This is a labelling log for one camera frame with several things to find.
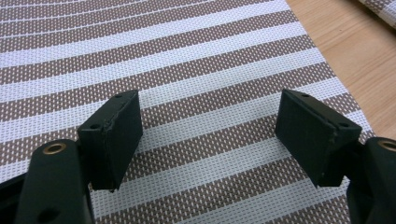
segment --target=screw hole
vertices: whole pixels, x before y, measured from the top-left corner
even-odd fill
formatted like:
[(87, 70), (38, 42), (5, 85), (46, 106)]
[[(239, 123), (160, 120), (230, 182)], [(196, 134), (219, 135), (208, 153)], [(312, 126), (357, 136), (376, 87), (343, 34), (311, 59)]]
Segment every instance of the screw hole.
[(44, 148), (43, 152), (47, 155), (56, 154), (66, 148), (65, 143), (54, 143), (46, 148)]
[(390, 142), (390, 141), (381, 140), (381, 141), (378, 142), (378, 144), (381, 147), (386, 148), (387, 150), (396, 151), (396, 143), (393, 143), (393, 142)]
[(93, 124), (90, 127), (91, 129), (99, 129), (100, 128), (100, 124)]
[(340, 126), (342, 126), (342, 127), (345, 127), (345, 128), (347, 128), (347, 127), (349, 127), (349, 124), (347, 124), (347, 123), (338, 123)]
[(61, 214), (60, 211), (53, 208), (47, 208), (46, 210), (42, 211), (40, 215), (38, 215), (37, 221), (39, 223), (51, 222), (57, 216), (59, 216), (59, 214)]

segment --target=wooden table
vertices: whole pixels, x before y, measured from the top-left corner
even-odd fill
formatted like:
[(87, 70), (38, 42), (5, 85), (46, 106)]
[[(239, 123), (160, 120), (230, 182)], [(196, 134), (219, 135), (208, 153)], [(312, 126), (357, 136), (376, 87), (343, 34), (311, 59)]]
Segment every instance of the wooden table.
[(396, 31), (358, 0), (287, 0), (377, 136), (396, 139)]

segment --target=wooden surface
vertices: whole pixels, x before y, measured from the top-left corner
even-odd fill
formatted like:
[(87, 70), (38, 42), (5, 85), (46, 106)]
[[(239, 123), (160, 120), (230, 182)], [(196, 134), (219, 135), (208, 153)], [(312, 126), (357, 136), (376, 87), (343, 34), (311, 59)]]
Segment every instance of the wooden surface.
[(287, 0), (375, 134), (396, 139), (396, 31), (358, 0)]

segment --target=woven mesh fabric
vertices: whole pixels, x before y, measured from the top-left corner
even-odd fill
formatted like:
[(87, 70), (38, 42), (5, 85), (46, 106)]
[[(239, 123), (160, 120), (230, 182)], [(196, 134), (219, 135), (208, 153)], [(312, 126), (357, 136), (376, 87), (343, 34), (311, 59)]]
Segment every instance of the woven mesh fabric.
[(4, 0), (0, 181), (109, 97), (140, 90), (144, 135), (98, 223), (348, 222), (274, 134), (283, 88), (373, 132), (284, 0)]
[(382, 20), (396, 29), (396, 0), (360, 0)]

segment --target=striped placemat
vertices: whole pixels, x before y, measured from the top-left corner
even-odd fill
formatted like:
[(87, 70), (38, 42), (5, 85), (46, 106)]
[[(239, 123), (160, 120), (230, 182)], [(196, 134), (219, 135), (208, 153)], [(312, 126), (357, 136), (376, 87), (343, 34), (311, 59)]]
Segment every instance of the striped placemat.
[(396, 0), (359, 0), (396, 29)]
[(284, 0), (3, 0), (0, 181), (113, 94), (140, 90), (144, 136), (99, 223), (348, 222), (274, 128), (283, 88), (373, 135)]

